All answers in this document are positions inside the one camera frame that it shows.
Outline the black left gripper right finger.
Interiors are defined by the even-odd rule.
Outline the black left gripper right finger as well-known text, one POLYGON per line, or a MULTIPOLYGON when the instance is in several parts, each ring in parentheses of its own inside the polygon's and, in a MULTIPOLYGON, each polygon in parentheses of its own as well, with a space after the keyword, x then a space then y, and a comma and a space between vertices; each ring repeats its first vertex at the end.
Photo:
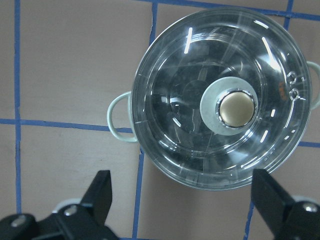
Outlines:
POLYGON ((254 169, 251 200, 276 240, 295 240, 293 197, 265 169, 254 169))

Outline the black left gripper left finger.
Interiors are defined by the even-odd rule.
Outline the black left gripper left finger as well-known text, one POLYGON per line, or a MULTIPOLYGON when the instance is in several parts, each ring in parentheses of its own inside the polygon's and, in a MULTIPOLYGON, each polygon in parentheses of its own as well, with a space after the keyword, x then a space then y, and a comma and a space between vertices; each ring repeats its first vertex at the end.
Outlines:
POLYGON ((110 170, 99 170, 83 195, 80 205, 99 225, 104 225, 112 204, 110 170))

